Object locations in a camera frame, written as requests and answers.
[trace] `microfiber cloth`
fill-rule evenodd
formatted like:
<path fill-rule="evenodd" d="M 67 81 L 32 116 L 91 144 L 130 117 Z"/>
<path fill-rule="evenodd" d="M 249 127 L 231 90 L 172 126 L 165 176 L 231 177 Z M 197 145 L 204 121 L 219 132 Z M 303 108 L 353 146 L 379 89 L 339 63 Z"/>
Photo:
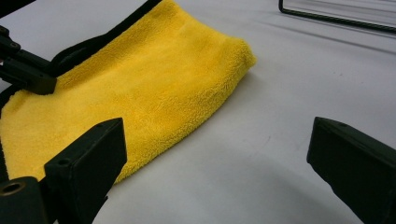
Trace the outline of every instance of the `microfiber cloth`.
<path fill-rule="evenodd" d="M 172 0 L 58 77 L 55 92 L 17 91 L 2 109 L 9 178 L 44 164 L 91 126 L 123 118 L 128 161 L 116 182 L 207 120 L 255 63 L 248 44 L 198 22 Z"/>

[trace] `yellow microfiber towel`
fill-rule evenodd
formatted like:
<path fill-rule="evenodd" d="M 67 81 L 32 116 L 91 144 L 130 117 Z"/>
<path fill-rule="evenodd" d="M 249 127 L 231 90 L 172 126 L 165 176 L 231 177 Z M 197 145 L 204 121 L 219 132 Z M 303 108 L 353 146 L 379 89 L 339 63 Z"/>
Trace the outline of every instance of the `yellow microfiber towel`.
<path fill-rule="evenodd" d="M 11 96 L 0 119 L 8 175 L 41 179 L 44 164 L 91 126 L 123 118 L 120 182 L 207 120 L 254 63 L 244 40 L 163 0 L 58 77 L 53 94 Z"/>

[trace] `towel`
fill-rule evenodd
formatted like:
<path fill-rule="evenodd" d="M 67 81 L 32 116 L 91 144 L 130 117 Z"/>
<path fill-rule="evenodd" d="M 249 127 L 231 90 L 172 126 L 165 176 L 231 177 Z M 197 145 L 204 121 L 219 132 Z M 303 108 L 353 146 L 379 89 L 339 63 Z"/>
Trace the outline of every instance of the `towel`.
<path fill-rule="evenodd" d="M 10 97 L 0 119 L 8 176 L 43 178 L 44 164 L 91 126 L 123 118 L 128 161 L 120 182 L 206 121 L 254 63 L 244 40 L 159 1 L 59 76 L 53 94 Z"/>

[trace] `white table surface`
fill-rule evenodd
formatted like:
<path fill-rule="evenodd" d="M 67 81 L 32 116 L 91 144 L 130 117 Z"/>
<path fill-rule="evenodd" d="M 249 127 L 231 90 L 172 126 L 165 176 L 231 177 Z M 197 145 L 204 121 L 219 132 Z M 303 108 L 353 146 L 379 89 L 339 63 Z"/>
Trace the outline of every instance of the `white table surface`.
<path fill-rule="evenodd" d="M 361 223 L 306 153 L 316 116 L 396 148 L 396 37 L 286 16 L 276 0 L 177 2 L 245 38 L 257 64 L 211 119 L 116 185 L 94 223 Z M 50 60 L 143 3 L 38 0 L 0 24 Z"/>

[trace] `black strap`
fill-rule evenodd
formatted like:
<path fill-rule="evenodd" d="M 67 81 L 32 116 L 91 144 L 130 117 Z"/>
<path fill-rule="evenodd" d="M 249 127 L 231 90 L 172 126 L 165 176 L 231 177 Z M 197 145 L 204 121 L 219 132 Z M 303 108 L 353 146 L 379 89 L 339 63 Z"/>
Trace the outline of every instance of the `black strap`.
<path fill-rule="evenodd" d="M 90 58 L 99 49 L 102 49 L 105 45 L 111 42 L 114 38 L 126 31 L 135 22 L 140 20 L 144 15 L 150 12 L 155 6 L 157 6 L 161 0 L 148 0 L 140 8 L 138 8 L 134 13 L 132 13 L 128 18 L 118 24 L 116 27 L 111 29 L 104 35 L 99 35 L 92 39 L 83 41 L 76 44 L 73 47 L 65 49 L 58 53 L 52 61 L 49 63 L 44 71 L 52 77 L 58 77 L 65 72 L 69 71 L 76 65 L 84 62 Z M 21 88 L 16 86 L 10 86 L 0 93 L 0 107 L 8 102 L 9 97 L 19 91 Z M 4 159 L 3 148 L 0 143 L 0 183 L 8 180 L 7 167 Z"/>

